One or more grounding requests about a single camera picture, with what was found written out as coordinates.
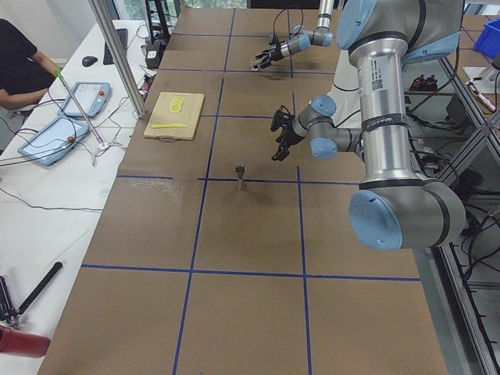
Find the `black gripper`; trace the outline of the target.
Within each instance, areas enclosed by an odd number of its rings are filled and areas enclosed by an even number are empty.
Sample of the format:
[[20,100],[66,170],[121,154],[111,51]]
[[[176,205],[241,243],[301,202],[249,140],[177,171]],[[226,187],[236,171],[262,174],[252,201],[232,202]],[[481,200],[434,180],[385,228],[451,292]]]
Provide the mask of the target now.
[[280,61],[285,57],[286,53],[282,51],[282,45],[277,44],[273,48],[262,51],[252,61],[259,61],[260,70],[264,70],[272,66],[273,62]]
[[290,154],[289,148],[298,144],[308,135],[307,128],[303,127],[298,119],[294,119],[289,127],[280,129],[281,133],[276,139],[279,146],[276,153],[271,157],[273,161],[285,160]]

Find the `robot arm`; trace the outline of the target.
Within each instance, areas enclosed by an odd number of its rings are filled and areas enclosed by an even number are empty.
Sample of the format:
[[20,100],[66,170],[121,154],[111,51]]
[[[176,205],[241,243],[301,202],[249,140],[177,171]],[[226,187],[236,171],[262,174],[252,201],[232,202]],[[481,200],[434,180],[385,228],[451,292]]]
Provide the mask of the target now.
[[361,126],[334,124],[335,101],[321,95],[298,115],[277,110],[276,160],[309,140],[312,154],[331,159],[354,152],[366,175],[349,205],[357,238],[376,250],[431,248],[456,239],[466,224],[453,190],[413,165],[405,121],[402,66],[449,55],[459,45],[461,1],[349,1],[341,10],[337,45],[359,81]]
[[[333,11],[335,9],[342,10],[345,3],[346,1],[319,1],[316,28],[313,30],[304,27],[304,5],[293,4],[279,11],[273,21],[273,30],[268,40],[270,48],[262,50],[255,56],[255,59],[251,61],[251,70],[264,70],[271,66],[272,63],[303,52],[311,46],[330,47],[334,39],[334,35],[330,30]],[[286,41],[281,41],[276,32],[277,19],[282,13],[291,9],[300,11],[301,23],[294,27]]]

